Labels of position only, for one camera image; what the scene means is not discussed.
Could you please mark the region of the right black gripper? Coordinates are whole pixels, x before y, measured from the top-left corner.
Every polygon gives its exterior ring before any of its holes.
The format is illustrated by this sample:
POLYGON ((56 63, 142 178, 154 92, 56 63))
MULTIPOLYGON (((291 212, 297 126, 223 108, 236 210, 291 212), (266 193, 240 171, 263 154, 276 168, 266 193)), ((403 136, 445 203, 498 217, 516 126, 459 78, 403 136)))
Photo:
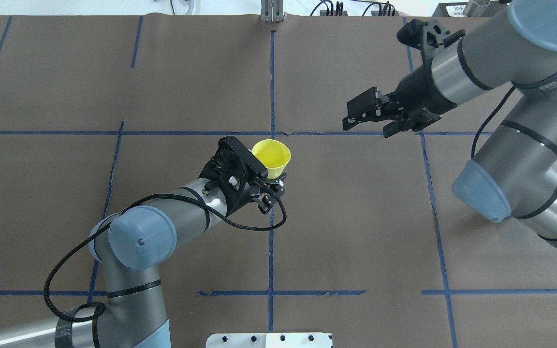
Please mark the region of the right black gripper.
POLYGON ((446 112, 446 98, 433 83, 431 67, 422 65, 406 75, 387 95, 377 87, 371 87, 348 101, 347 116, 342 120, 343 130, 349 131, 365 122, 393 119, 395 110, 384 106, 390 101, 397 102, 402 112, 400 119, 385 126, 387 132, 420 131, 446 112))

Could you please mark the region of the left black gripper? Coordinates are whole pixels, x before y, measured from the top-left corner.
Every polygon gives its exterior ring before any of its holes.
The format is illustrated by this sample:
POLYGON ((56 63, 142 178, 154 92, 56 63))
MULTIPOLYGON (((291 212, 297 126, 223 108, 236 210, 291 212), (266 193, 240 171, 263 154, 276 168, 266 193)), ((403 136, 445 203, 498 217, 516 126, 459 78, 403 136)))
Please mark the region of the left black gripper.
POLYGON ((208 189, 219 188, 225 197, 226 216, 230 216, 248 203, 255 203, 262 214, 269 214, 278 200, 283 196, 279 190, 284 190, 287 174, 281 174, 274 179, 261 180, 255 178, 246 183, 231 177, 229 183, 208 181, 208 189))

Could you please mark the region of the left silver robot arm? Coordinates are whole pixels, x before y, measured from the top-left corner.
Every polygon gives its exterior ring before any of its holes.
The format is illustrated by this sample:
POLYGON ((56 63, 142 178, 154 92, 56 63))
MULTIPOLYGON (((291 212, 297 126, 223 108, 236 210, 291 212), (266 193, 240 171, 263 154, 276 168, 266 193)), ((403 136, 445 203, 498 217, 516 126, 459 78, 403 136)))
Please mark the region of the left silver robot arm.
POLYGON ((286 173, 202 176, 104 218, 87 246, 104 269, 107 302, 56 311, 53 319, 0 330, 0 348, 169 348, 159 264, 248 203, 263 214, 281 205, 286 173))

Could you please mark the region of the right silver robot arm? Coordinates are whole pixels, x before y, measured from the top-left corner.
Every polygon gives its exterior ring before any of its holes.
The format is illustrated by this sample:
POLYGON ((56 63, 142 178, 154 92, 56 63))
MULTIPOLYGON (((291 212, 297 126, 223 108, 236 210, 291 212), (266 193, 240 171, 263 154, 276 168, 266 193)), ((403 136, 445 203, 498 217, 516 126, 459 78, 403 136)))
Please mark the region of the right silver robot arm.
POLYGON ((422 65, 391 93, 372 87, 348 101, 343 129, 388 121, 385 137, 420 131, 511 83, 522 98, 467 161, 452 192, 488 220, 516 218, 557 248, 557 0, 513 0, 468 33, 415 18, 396 37, 420 50, 422 65))

